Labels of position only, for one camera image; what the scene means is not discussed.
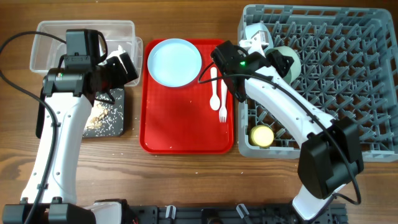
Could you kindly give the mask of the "light blue bowl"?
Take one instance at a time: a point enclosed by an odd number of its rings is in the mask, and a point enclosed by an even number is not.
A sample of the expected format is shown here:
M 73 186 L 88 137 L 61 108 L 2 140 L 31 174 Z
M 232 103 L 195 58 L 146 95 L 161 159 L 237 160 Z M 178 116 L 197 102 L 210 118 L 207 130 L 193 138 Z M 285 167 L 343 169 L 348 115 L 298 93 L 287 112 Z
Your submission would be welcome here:
M 271 33 L 269 32 L 268 28 L 261 22 L 259 23 L 255 23 L 255 24 L 251 24 L 245 27 L 244 29 L 244 33 L 245 33 L 245 37 L 246 39 L 251 39 L 254 37 L 254 35 L 258 32 L 258 31 L 264 31 L 265 35 L 266 35 L 266 40 L 267 43 L 269 44 L 269 47 L 273 47 L 274 43 L 271 37 Z

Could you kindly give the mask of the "large white napkin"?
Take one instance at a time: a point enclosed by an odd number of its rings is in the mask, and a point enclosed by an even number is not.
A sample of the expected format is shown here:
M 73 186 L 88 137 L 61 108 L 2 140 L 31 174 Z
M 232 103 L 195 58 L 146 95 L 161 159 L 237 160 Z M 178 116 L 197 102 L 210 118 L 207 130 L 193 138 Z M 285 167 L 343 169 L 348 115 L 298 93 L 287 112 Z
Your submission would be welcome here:
M 118 45 L 118 49 L 112 51 L 106 59 L 110 59 L 111 57 L 120 57 L 121 54 L 126 53 L 126 51 L 123 49 L 121 45 Z

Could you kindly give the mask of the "yellow plastic cup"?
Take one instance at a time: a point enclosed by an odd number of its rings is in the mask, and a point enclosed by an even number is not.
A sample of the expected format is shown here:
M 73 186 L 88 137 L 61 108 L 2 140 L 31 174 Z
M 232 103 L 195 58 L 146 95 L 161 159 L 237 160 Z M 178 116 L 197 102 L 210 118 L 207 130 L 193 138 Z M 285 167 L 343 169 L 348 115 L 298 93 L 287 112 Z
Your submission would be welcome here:
M 258 125 L 251 129 L 249 138 L 254 146 L 269 147 L 274 141 L 274 132 L 268 126 Z

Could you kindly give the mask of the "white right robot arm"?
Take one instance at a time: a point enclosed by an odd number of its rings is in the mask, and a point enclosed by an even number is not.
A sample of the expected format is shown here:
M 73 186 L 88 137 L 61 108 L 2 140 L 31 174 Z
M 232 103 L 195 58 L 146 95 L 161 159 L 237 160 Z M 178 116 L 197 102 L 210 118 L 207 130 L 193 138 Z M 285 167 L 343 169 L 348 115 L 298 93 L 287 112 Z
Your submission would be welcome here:
M 356 176 L 364 162 L 358 126 L 349 117 L 335 119 L 290 86 L 301 72 L 295 50 L 281 46 L 248 52 L 227 40 L 210 57 L 238 101 L 261 104 L 300 146 L 302 186 L 292 201 L 297 221 L 314 222 L 337 197 L 361 203 Z

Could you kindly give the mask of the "mint green bowl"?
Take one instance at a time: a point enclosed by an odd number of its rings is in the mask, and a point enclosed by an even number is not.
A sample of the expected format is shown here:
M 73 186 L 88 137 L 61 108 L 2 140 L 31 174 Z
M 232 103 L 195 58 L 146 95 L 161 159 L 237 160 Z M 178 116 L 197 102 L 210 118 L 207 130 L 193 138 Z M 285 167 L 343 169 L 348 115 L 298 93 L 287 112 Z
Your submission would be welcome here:
M 292 49 L 292 48 L 287 46 L 281 46 L 281 47 L 275 47 L 273 49 Z M 296 51 L 295 51 L 295 65 L 292 67 L 292 71 L 293 71 L 292 78 L 283 78 L 284 81 L 288 84 L 291 84 L 295 79 L 297 79 L 301 72 L 301 61 Z

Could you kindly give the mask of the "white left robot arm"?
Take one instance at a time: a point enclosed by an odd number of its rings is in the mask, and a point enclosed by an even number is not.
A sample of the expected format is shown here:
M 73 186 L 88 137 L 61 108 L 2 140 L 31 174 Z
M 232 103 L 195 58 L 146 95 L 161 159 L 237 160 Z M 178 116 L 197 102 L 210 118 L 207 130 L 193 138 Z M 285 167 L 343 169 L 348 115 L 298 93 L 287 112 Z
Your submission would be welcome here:
M 30 179 L 18 204 L 7 204 L 4 223 L 137 223 L 125 199 L 76 204 L 76 169 L 86 122 L 98 93 L 109 93 L 138 75 L 130 56 L 108 53 L 104 35 L 68 29 L 66 54 L 43 79 L 36 100 L 41 136 Z

